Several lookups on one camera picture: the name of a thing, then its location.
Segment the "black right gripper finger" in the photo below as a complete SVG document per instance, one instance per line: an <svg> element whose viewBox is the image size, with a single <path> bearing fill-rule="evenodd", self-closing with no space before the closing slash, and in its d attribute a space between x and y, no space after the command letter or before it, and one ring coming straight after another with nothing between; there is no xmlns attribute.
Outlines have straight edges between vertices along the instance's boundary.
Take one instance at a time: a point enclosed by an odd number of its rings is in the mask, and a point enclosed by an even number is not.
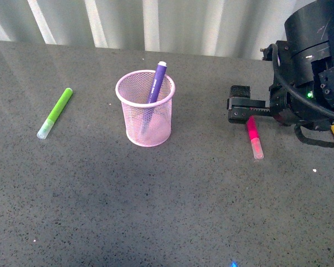
<svg viewBox="0 0 334 267"><path fill-rule="evenodd" d="M266 102L246 97L230 97L227 100L228 121L246 124L251 116L270 116Z"/></svg>
<svg viewBox="0 0 334 267"><path fill-rule="evenodd" d="M251 88L249 86L233 85L229 91L229 97L250 98Z"/></svg>

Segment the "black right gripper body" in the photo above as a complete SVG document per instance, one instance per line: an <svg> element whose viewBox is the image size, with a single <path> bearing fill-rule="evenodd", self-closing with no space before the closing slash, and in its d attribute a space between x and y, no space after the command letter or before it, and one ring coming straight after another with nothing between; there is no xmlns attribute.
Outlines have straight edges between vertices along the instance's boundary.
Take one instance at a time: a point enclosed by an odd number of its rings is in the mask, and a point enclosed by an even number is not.
<svg viewBox="0 0 334 267"><path fill-rule="evenodd" d="M297 89L307 100L328 107L319 83L304 83ZM279 123L286 126L301 125L308 130L329 130L334 125L333 119L294 98L281 84L271 85L269 92L270 113Z"/></svg>

